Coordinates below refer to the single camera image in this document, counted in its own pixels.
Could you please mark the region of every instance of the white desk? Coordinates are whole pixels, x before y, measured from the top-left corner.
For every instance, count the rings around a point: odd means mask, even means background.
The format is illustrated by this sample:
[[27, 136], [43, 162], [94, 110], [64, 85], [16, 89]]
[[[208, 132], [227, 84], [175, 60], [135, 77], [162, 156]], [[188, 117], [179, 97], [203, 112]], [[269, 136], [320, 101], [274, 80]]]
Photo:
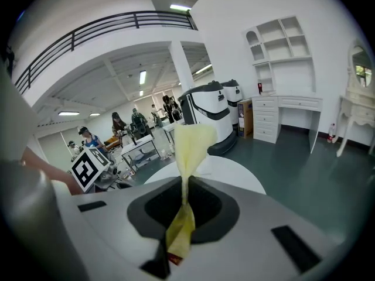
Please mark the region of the white desk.
[[[177, 164], [176, 162], [172, 162], [161, 170], [158, 170], [145, 182], [145, 184], [177, 176], [180, 176]], [[239, 163], [227, 158], [208, 155], [199, 165], [194, 176], [227, 183], [241, 187], [242, 189], [265, 194], [262, 184], [252, 172]]]
[[178, 121], [175, 121], [174, 123], [171, 123], [171, 124], [169, 124], [169, 125], [163, 127], [163, 130], [164, 130], [164, 133], [165, 133], [166, 138], [168, 139], [168, 142], [171, 143], [171, 140], [172, 140], [173, 144], [175, 144], [175, 140], [174, 140], [174, 138], [173, 138], [171, 132], [172, 132], [173, 130], [175, 130], [175, 126], [176, 126], [175, 124], [184, 125], [184, 124], [185, 124], [185, 120], [184, 120], [184, 119], [180, 119], [180, 120], [178, 120]]
[[276, 143], [281, 129], [283, 108], [312, 111], [309, 131], [310, 153], [315, 146], [323, 99], [308, 95], [270, 95], [253, 97], [254, 139]]
[[154, 146], [155, 152], [158, 154], [158, 156], [160, 158], [160, 154], [159, 154], [157, 148], [154, 145], [154, 142], [152, 140], [151, 134], [145, 136], [144, 138], [140, 138], [140, 139], [136, 140], [135, 142], [137, 143], [137, 145], [135, 145], [133, 142], [131, 142], [129, 145], [124, 146], [123, 149], [122, 149], [122, 151], [121, 151], [121, 157], [127, 163], [127, 165], [129, 166], [129, 168], [132, 169], [132, 162], [133, 162], [133, 160], [131, 159], [130, 156], [128, 156], [130, 158], [130, 160], [131, 160], [131, 163], [129, 163], [129, 161], [125, 157], [126, 154], [128, 154], [129, 152], [132, 152], [132, 151], [140, 150], [144, 145], [146, 145], [149, 142], [152, 143], [152, 145]]
[[[360, 101], [352, 100], [350, 98], [341, 96], [341, 108], [339, 116], [337, 118], [336, 124], [336, 136], [333, 138], [332, 142], [337, 142], [339, 138], [339, 128], [341, 127], [342, 115], [348, 117], [345, 135], [340, 145], [339, 150], [336, 152], [336, 156], [340, 157], [344, 151], [347, 138], [349, 136], [350, 129], [353, 126], [353, 123], [358, 125], [369, 124], [371, 127], [375, 127], [375, 106], [361, 103]], [[375, 136], [372, 140], [369, 154], [372, 154], [375, 145]]]

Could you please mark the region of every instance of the ceiling light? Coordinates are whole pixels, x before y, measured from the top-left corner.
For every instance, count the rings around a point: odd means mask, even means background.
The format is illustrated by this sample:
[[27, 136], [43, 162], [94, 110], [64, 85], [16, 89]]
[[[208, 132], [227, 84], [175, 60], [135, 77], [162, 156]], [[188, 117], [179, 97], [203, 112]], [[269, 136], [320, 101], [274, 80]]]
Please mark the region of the ceiling light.
[[77, 111], [60, 111], [59, 115], [79, 115], [80, 113]]
[[139, 84], [145, 83], [146, 80], [146, 71], [141, 71], [139, 74]]
[[199, 73], [203, 72], [204, 70], [206, 70], [206, 69], [208, 69], [210, 67], [212, 67], [212, 64], [209, 64], [208, 66], [206, 66], [204, 68], [201, 68], [199, 71], [195, 72], [195, 74], [199, 74]]
[[171, 8], [172, 9], [177, 9], [178, 11], [184, 11], [184, 12], [191, 10], [191, 7], [177, 5], [177, 4], [172, 4]]

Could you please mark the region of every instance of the black railing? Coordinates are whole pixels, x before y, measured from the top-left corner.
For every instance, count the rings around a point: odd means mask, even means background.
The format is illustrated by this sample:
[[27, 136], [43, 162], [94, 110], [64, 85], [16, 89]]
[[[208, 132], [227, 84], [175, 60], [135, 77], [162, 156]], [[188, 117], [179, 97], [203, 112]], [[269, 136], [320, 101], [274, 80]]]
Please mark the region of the black railing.
[[23, 94], [31, 88], [35, 79], [56, 59], [67, 52], [74, 51], [81, 44], [108, 32], [125, 28], [141, 28], [143, 26], [165, 26], [195, 29], [190, 15], [164, 11], [126, 12], [106, 16], [92, 21], [62, 36], [41, 52], [30, 63], [15, 83], [16, 88]]

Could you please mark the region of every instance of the desk drawer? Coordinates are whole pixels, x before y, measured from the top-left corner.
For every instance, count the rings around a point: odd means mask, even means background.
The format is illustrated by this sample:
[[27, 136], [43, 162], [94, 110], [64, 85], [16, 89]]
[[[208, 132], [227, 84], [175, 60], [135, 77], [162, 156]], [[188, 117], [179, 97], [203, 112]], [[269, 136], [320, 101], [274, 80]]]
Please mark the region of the desk drawer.
[[265, 126], [260, 124], [254, 124], [254, 139], [261, 141], [275, 143], [277, 137], [276, 126]]
[[322, 111], [322, 100], [304, 97], [279, 97], [279, 107]]
[[277, 126], [279, 123], [279, 113], [271, 111], [253, 111], [254, 124], [266, 126]]
[[354, 111], [355, 115], [360, 116], [362, 118], [366, 118], [370, 121], [375, 120], [375, 110], [369, 109], [362, 106], [356, 106]]
[[277, 97], [254, 97], [253, 110], [278, 112]]

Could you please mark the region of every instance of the brown box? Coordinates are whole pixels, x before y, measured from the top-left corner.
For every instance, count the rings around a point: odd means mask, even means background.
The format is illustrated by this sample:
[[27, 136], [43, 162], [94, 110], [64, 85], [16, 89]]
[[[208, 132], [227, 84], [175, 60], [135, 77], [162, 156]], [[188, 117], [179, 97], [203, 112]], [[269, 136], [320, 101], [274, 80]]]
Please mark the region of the brown box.
[[248, 138], [254, 131], [253, 102], [251, 99], [242, 100], [238, 106], [238, 136]]

